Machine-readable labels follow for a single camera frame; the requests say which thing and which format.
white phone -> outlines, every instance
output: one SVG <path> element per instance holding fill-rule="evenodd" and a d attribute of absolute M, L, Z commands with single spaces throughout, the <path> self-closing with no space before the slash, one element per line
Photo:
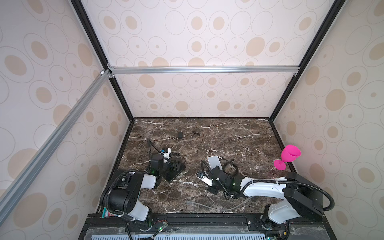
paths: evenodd
<path fill-rule="evenodd" d="M 223 169 L 218 156 L 208 157 L 208 165 L 211 169 L 214 169 L 216 166 L 218 166 L 220 170 Z"/>

gray cable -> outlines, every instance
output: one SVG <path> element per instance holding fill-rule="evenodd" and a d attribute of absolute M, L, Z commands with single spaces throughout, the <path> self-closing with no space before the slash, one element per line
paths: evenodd
<path fill-rule="evenodd" d="M 152 225 L 151 225 L 151 227 L 150 227 L 149 229 L 147 229 L 147 230 L 142 230 L 141 228 L 140 228 L 140 230 L 141 230 L 142 232 L 147 232 L 147 231 L 151 230 L 151 228 L 152 228 Z"/>
<path fill-rule="evenodd" d="M 240 204 L 238 204 L 238 205 L 236 205 L 236 206 L 234 206 L 234 207 L 231 207 L 230 209 L 216 209 L 216 208 L 214 208 L 214 207 L 210 207 L 210 206 L 207 206 L 207 205 L 204 205 L 204 204 L 200 204 L 200 203 L 198 203 L 198 202 L 191 202 L 191 201 L 185 201 L 185 203 L 186 203 L 186 204 L 196 204 L 196 205 L 200 205 L 200 206 L 207 207 L 207 208 L 209 208 L 209 209 L 213 209 L 213 210 L 217 210 L 217 211 L 231 211 L 231 210 L 233 210 L 233 209 L 236 209 L 236 208 L 240 207 L 240 206 L 243 205 L 246 201 L 248 201 L 248 200 L 250 200 L 250 199 L 252 199 L 252 198 L 254 198 L 254 197 L 255 197 L 255 196 L 249 197 L 249 198 L 245 199 L 244 201 L 242 201 Z"/>

brown marble surface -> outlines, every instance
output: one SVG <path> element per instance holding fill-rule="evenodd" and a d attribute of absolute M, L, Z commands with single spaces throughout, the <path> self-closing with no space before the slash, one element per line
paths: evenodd
<path fill-rule="evenodd" d="M 204 134 L 198 154 L 196 150 L 201 136 L 190 135 L 179 140 L 176 138 L 177 131 L 183 131 L 184 135 L 191 131 Z M 206 191 L 207 185 L 196 177 L 196 173 L 201 169 L 201 160 L 206 160 L 208 156 L 218 155 L 228 160 L 235 158 L 234 163 L 240 173 L 251 178 L 276 178 L 286 174 L 273 166 L 273 161 L 280 159 L 281 150 L 270 124 L 264 119 L 136 119 L 120 167 L 146 168 L 149 162 L 148 138 L 157 148 L 170 147 L 186 158 L 185 171 L 172 183 L 163 179 L 157 189 L 141 190 L 139 200 L 154 213 L 219 213 L 222 211 L 187 205 L 185 201 L 228 209 L 245 200 L 225 200 L 221 191 L 217 195 Z M 226 170 L 230 172 L 231 168 L 227 166 Z M 270 197 L 254 197 L 231 212 L 262 212 L 266 204 L 279 201 Z"/>

black frame edge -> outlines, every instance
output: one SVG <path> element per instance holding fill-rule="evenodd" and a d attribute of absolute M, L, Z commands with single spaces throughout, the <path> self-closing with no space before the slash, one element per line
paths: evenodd
<path fill-rule="evenodd" d="M 184 117 L 184 118 L 181 118 L 181 117 L 171 117 L 171 118 L 168 118 L 168 117 L 161 117 L 161 118 L 156 118 L 156 117 L 136 117 L 135 119 L 259 119 L 259 120 L 268 120 L 269 118 L 266 117 L 266 118 L 257 118 L 257 117 L 253 117 L 253 118 L 247 118 L 247 117 L 233 117 L 233 118 L 219 118 L 219 117 Z"/>
<path fill-rule="evenodd" d="M 317 48 L 319 47 L 321 41 L 323 40 L 324 36 L 328 32 L 329 28 L 331 27 L 334 19 L 336 18 L 337 14 L 339 13 L 341 7 L 344 5 L 344 2 L 346 0 L 335 0 L 329 9 L 323 23 L 321 24 L 319 30 L 317 31 L 315 37 L 313 38 L 313 41 L 311 45 L 309 46 L 307 52 L 305 53 L 303 59 L 301 60 L 299 66 L 300 69 L 296 75 L 294 75 L 289 82 L 287 88 L 285 89 L 283 95 L 281 96 L 279 102 L 277 103 L 275 109 L 273 110 L 270 119 L 272 122 L 277 117 L 277 114 L 279 114 L 280 110 L 282 109 L 285 101 L 288 99 L 289 95 L 293 91 L 293 88 L 295 87 L 297 81 L 303 74 L 304 70 L 306 69 L 307 65 L 311 61 L 311 58 L 313 57 L 314 53 L 316 52 Z"/>
<path fill-rule="evenodd" d="M 108 178 L 108 181 L 112 178 L 113 174 L 116 172 L 116 170 L 119 168 L 119 165 L 120 165 L 120 162 L 121 162 L 121 158 L 122 158 L 122 155 L 124 153 L 124 150 L 125 150 L 125 147 L 127 146 L 127 142 L 128 142 L 128 139 L 129 139 L 129 135 L 131 134 L 131 131 L 132 131 L 132 128 L 133 128 L 133 124 L 135 123 L 135 119 L 133 119 L 132 121 L 130 121 L 129 123 L 129 126 L 128 126 L 128 130 L 124 136 L 124 139 L 121 143 L 121 147 L 119 149 L 119 153 L 116 157 L 116 160 L 115 160 L 115 163 L 113 164 L 113 168 L 112 168 L 112 172 L 111 174 L 109 175 L 109 178 Z"/>
<path fill-rule="evenodd" d="M 80 19 L 81 24 L 83 25 L 83 28 L 93 46 L 93 49 L 95 50 L 97 57 L 99 58 L 101 65 L 104 69 L 109 69 L 108 67 L 108 59 L 105 56 L 105 53 L 103 51 L 103 48 L 101 47 L 101 44 L 99 42 L 99 39 L 97 38 L 96 32 L 94 31 L 91 21 L 88 18 L 87 13 L 85 12 L 84 6 L 81 3 L 81 0 L 71 0 L 71 3 L 73 5 L 73 8 L 76 11 L 77 16 Z M 115 77 L 110 78 L 109 81 L 111 82 L 111 85 L 119 98 L 119 101 L 124 109 L 124 112 L 127 114 L 128 119 L 130 121 L 133 121 L 133 115 L 128 107 L 127 101 L 125 100 L 121 88 L 116 80 Z"/>
<path fill-rule="evenodd" d="M 275 124 L 273 123 L 273 121 L 272 121 L 271 119 L 269 119 L 268 121 L 269 121 L 269 124 L 271 125 L 271 128 L 272 128 L 273 133 L 275 134 L 277 143 L 279 144 L 281 150 L 283 150 L 283 149 L 285 148 L 285 146 L 284 146 L 283 141 L 282 141 L 281 138 L 280 138 L 279 133 L 277 132 L 277 129 L 276 129 L 276 127 L 275 127 Z M 292 162 L 288 162 L 287 164 L 288 164 L 288 167 L 289 167 L 289 169 L 291 170 L 291 172 L 295 172 L 295 173 L 297 173 L 297 171 L 296 171 L 296 169 L 295 169 L 295 166 L 293 165 Z"/>
<path fill-rule="evenodd" d="M 261 217 L 262 213 L 243 213 L 243 214 L 154 214 L 155 219 L 168 220 L 170 227 L 188 226 L 188 227 L 227 227 L 227 226 L 245 226 L 247 227 L 248 217 Z M 337 240 L 326 217 L 321 221 L 311 221 L 303 217 L 293 218 L 291 224 L 306 225 L 308 227 L 324 226 L 331 240 Z M 78 240 L 83 240 L 89 228 L 107 228 L 107 227 L 125 227 L 122 219 L 117 217 L 102 218 L 101 214 L 89 214 L 85 221 Z M 127 226 L 130 231 L 135 231 L 132 225 Z M 145 234 L 147 232 L 137 232 L 136 234 Z"/>

wall panel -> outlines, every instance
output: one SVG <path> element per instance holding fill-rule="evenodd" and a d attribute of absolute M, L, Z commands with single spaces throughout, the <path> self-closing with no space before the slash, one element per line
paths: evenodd
<path fill-rule="evenodd" d="M 78 239 L 128 124 L 107 80 L 0 227 L 0 239 Z"/>
<path fill-rule="evenodd" d="M 83 0 L 112 66 L 298 65 L 333 0 Z"/>
<path fill-rule="evenodd" d="M 269 117 L 292 73 L 117 74 L 135 117 Z"/>
<path fill-rule="evenodd" d="M 0 196 L 100 70 L 66 0 L 1 2 Z"/>
<path fill-rule="evenodd" d="M 338 239 L 384 239 L 383 6 L 349 1 L 275 121 L 298 172 L 336 200 Z"/>

